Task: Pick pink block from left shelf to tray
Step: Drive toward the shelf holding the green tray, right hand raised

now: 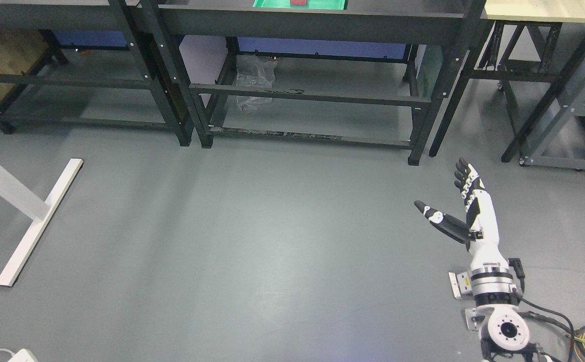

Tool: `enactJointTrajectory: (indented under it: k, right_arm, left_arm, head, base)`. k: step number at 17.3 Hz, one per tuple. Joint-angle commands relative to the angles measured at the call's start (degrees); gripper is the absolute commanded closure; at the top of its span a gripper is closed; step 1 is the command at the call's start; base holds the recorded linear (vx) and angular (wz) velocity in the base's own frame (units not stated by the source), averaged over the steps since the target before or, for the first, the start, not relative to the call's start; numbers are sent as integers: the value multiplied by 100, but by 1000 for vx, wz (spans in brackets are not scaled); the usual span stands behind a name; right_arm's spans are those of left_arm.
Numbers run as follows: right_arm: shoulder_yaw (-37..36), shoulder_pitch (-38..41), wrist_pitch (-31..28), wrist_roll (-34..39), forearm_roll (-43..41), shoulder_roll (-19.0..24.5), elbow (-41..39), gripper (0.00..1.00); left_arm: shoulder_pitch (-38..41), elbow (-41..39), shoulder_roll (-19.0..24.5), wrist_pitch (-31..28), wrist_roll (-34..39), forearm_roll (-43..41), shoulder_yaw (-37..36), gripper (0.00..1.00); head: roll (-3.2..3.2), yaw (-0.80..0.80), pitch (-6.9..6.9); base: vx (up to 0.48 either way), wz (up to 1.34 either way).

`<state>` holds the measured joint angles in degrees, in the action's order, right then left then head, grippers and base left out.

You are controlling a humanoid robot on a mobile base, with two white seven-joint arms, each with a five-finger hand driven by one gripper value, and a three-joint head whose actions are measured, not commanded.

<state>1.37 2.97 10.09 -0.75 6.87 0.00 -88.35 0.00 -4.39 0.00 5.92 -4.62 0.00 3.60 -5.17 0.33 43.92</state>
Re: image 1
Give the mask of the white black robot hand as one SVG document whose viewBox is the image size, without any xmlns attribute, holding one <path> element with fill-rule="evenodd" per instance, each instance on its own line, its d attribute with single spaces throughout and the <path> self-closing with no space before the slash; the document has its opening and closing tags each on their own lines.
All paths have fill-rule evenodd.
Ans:
<svg viewBox="0 0 585 362">
<path fill-rule="evenodd" d="M 465 246 L 472 256 L 471 270 L 508 268 L 508 261 L 498 248 L 499 230 L 492 197 L 474 166 L 464 158 L 456 163 L 455 187 L 463 200 L 466 215 L 463 221 L 421 200 L 416 200 L 414 206 L 435 229 Z"/>
</svg>

